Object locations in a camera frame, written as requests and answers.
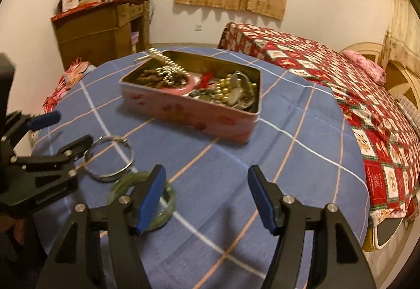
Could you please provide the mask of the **silver metal bangle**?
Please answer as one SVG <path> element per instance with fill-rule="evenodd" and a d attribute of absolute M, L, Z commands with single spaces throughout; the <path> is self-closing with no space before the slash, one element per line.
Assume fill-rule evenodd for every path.
<path fill-rule="evenodd" d="M 129 173 L 134 165 L 135 152 L 127 138 L 100 137 L 84 153 L 84 171 L 99 183 L 113 183 Z"/>

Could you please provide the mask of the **green jade bangle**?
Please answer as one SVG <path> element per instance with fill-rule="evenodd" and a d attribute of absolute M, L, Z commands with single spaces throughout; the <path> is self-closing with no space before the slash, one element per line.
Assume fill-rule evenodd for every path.
<path fill-rule="evenodd" d="M 129 222 L 140 234 L 163 227 L 172 217 L 176 207 L 176 193 L 167 182 L 166 170 L 131 172 L 122 176 L 107 197 L 111 204 L 123 196 L 132 201 Z"/>

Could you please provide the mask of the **pink jade bangle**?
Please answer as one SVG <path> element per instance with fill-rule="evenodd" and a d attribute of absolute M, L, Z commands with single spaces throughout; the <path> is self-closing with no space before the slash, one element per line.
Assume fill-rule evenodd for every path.
<path fill-rule="evenodd" d="M 191 74 L 189 75 L 188 82 L 186 84 L 183 84 L 181 87 L 177 88 L 168 88 L 168 87 L 162 87 L 161 90 L 165 93 L 177 95 L 177 96 L 184 96 L 189 94 L 195 87 L 195 78 Z"/>

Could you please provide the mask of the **red string tassel charm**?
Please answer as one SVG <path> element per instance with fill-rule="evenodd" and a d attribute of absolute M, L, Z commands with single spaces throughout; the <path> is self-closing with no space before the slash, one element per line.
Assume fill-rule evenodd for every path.
<path fill-rule="evenodd" d="M 207 89 L 209 87 L 211 78 L 213 77 L 213 72 L 208 71 L 201 75 L 200 80 L 198 81 L 196 88 L 197 89 Z"/>

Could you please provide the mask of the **pile of clothes on floor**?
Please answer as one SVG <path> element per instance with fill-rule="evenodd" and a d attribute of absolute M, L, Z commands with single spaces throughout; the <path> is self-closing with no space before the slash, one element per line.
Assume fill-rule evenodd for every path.
<path fill-rule="evenodd" d="M 47 114 L 55 109 L 61 99 L 87 74 L 96 67 L 88 61 L 77 58 L 69 68 L 62 74 L 52 95 L 47 97 L 43 103 L 43 113 Z"/>

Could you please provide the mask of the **flat red box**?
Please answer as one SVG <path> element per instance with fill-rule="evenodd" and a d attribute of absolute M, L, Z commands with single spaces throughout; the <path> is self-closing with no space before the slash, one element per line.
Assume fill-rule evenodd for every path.
<path fill-rule="evenodd" d="M 58 19 L 64 18 L 64 17 L 69 16 L 69 15 L 73 15 L 75 13 L 79 13 L 79 12 L 87 10 L 89 8 L 94 8 L 98 5 L 99 5 L 99 3 L 84 3 L 84 4 L 82 4 L 82 5 L 80 5 L 76 8 L 64 11 L 62 13 L 59 13 L 59 14 L 51 17 L 51 22 L 57 21 Z"/>

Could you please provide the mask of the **brown wooden desk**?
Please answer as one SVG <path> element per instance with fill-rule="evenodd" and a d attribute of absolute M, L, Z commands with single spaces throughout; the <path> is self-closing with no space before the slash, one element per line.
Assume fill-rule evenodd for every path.
<path fill-rule="evenodd" d="M 151 0 L 113 0 L 51 22 L 64 69 L 98 67 L 150 47 Z"/>

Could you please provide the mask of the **blue plaid tablecloth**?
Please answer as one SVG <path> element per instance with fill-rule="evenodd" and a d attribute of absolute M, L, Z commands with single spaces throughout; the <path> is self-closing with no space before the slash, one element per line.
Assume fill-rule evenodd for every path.
<path fill-rule="evenodd" d="M 176 193 L 169 222 L 137 239 L 154 288 L 259 288 L 276 239 L 263 227 L 247 183 L 258 165 L 304 205 L 335 203 L 362 241 L 369 195 L 362 155 L 332 90 L 281 67 L 235 52 L 198 55 L 251 65 L 262 76 L 262 109 L 246 144 L 125 109 L 119 81 L 140 62 L 130 55 L 85 76 L 58 104 L 61 121 L 39 132 L 36 155 L 52 155 L 90 134 L 127 138 L 135 170 L 166 168 Z"/>

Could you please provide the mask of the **red patterned bedspread bed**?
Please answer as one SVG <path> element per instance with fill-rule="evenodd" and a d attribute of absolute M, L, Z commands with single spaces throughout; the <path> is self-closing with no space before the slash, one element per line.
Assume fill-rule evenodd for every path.
<path fill-rule="evenodd" d="M 383 86 L 322 43 L 271 28 L 230 22 L 218 46 L 329 87 L 364 158 L 370 223 L 409 216 L 419 178 L 419 137 Z"/>

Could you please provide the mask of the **striped grey pillow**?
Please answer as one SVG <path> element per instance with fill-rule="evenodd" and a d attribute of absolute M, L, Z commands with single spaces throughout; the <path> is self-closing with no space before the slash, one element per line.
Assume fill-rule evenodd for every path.
<path fill-rule="evenodd" d="M 419 133 L 420 129 L 420 113 L 418 109 L 402 94 L 397 96 L 397 104 L 405 117 L 409 120 L 414 130 Z"/>

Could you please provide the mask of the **cream wooden headboard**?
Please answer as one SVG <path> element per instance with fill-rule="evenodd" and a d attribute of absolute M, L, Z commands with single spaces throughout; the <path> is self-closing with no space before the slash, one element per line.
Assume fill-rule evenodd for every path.
<path fill-rule="evenodd" d="M 360 42 L 341 50 L 353 50 L 379 65 L 382 45 L 375 42 Z M 399 94 L 404 95 L 413 105 L 419 109 L 419 78 L 399 62 L 388 62 L 385 72 L 387 81 L 385 89 L 396 98 Z"/>

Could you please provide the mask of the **pink floral pillow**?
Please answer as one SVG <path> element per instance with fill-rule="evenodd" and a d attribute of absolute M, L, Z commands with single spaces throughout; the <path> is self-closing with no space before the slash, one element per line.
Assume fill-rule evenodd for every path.
<path fill-rule="evenodd" d="M 352 64 L 360 67 L 376 84 L 384 86 L 387 80 L 386 72 L 375 62 L 353 50 L 344 50 L 341 55 Z"/>

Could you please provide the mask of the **pink metal tin box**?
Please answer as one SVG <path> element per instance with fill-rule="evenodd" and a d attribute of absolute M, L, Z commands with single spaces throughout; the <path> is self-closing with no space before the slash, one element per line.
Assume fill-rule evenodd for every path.
<path fill-rule="evenodd" d="M 197 89 L 203 73 L 212 71 L 209 87 Z M 245 110 L 226 104 L 229 80 L 234 72 L 243 72 L 255 87 L 256 100 Z M 187 95 L 165 93 L 162 87 L 177 88 L 195 78 L 195 87 Z M 156 119 L 188 126 L 219 138 L 247 143 L 261 112 L 261 81 L 258 69 L 188 52 L 149 51 L 142 65 L 120 81 L 125 103 L 132 110 Z"/>

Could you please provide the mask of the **beige curtain right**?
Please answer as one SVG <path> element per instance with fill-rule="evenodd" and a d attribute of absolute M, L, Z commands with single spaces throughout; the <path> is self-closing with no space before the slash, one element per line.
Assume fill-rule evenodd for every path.
<path fill-rule="evenodd" d="M 380 55 L 380 65 L 398 62 L 419 77 L 419 16 L 410 0 L 390 0 L 390 19 Z"/>

